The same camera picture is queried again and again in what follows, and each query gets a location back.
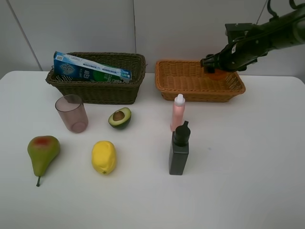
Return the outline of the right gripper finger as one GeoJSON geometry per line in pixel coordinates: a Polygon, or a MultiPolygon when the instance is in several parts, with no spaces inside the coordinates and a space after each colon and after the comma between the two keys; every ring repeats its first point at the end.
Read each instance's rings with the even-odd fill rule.
{"type": "Polygon", "coordinates": [[[200,60],[201,66],[206,73],[215,73],[220,70],[219,54],[208,54],[205,58],[200,60]]]}

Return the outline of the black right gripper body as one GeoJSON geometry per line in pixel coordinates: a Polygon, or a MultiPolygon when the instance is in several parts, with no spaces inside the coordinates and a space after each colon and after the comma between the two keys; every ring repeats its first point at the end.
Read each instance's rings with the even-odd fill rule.
{"type": "Polygon", "coordinates": [[[253,23],[225,24],[228,44],[215,57],[215,68],[226,72],[244,71],[247,65],[257,61],[254,41],[247,38],[260,33],[253,23]]]}

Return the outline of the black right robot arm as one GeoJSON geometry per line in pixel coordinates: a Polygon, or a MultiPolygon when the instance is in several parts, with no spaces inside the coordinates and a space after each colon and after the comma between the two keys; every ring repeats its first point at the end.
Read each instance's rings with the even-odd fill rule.
{"type": "Polygon", "coordinates": [[[266,2],[271,14],[269,22],[227,23],[228,44],[216,54],[201,59],[200,64],[206,73],[245,71],[247,66],[256,63],[258,58],[273,50],[302,45],[305,42],[305,5],[289,1],[293,9],[283,16],[272,10],[271,2],[266,2]]]}

